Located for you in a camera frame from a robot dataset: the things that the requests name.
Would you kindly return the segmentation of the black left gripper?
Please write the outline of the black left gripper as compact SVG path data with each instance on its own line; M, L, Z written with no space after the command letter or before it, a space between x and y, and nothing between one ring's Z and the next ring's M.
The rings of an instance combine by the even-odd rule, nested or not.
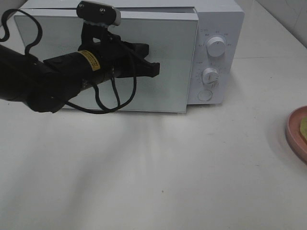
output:
M78 48L78 77L96 84L112 78L155 77L160 63L145 60L149 45L129 43L106 27L83 24Z

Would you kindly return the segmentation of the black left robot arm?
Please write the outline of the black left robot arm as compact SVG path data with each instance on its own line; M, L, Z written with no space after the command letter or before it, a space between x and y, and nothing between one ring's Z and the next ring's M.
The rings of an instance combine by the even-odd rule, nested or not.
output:
M25 48L23 54L0 48L0 97L21 102L39 113L70 106L90 114L107 114L125 103L106 107L98 85L117 78L155 77L158 62L148 62L149 46L124 42L106 28L84 25L82 43L76 52L40 61Z

